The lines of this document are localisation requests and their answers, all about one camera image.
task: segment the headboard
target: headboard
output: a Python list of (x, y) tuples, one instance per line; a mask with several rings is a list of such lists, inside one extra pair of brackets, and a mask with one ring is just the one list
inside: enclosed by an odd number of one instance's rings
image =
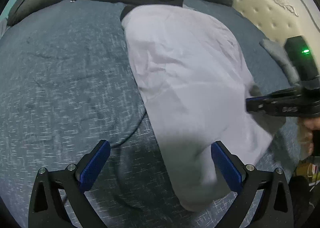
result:
[(320, 11), (313, 0), (234, 0), (233, 7), (281, 45), (304, 36), (320, 68)]

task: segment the white garment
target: white garment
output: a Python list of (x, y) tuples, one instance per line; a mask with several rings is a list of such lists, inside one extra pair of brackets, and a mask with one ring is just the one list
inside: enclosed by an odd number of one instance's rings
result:
[(253, 78), (236, 38), (214, 17), (147, 5), (122, 26), (173, 190), (184, 208), (201, 211), (229, 192), (211, 144), (221, 140), (244, 164), (256, 164), (285, 119), (246, 112)]

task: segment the blue gripper pad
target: blue gripper pad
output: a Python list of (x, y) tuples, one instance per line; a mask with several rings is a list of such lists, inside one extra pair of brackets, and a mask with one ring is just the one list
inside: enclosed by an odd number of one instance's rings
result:
[(108, 160), (111, 152), (110, 143), (106, 140), (101, 140), (97, 146), (77, 164), (83, 169), (76, 177), (79, 181), (79, 189), (82, 193), (89, 191), (93, 183), (96, 181), (104, 164)]
[[(243, 178), (240, 172), (236, 169), (230, 158), (223, 151), (223, 148), (219, 146), (220, 141), (211, 144), (211, 157), (214, 162), (215, 167), (218, 167), (226, 180), (231, 191), (240, 193), (243, 188)], [(227, 150), (227, 148), (222, 144), (224, 149), (229, 156), (232, 154)]]

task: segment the mattress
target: mattress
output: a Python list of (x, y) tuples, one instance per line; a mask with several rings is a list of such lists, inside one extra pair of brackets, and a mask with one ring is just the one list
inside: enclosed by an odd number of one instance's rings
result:
[[(264, 34), (246, 18), (219, 4), (184, 3), (231, 30), (262, 93), (289, 87), (259, 45)], [(180, 206), (129, 66), (123, 8), (65, 0), (31, 14), (0, 40), (0, 196), (22, 227), (37, 170), (64, 169), (100, 139), (113, 149), (86, 196), (108, 227), (214, 227), (236, 196), (231, 192), (200, 213)], [(287, 119), (256, 167), (281, 167), (289, 180), (300, 151), (296, 131)], [(66, 209), (79, 226), (68, 202)]]

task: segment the blue textured pad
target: blue textured pad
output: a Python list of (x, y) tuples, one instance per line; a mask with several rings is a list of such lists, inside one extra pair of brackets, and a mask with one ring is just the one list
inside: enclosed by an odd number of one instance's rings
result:
[(217, 142), (211, 145), (211, 157), (214, 165), (220, 169), (230, 190), (237, 193), (241, 192), (243, 188), (241, 174)]
[(91, 189), (93, 183), (101, 172), (101, 169), (108, 160), (110, 152), (110, 143), (105, 141), (80, 174), (79, 189), (81, 192), (84, 193), (85, 191), (89, 191)]

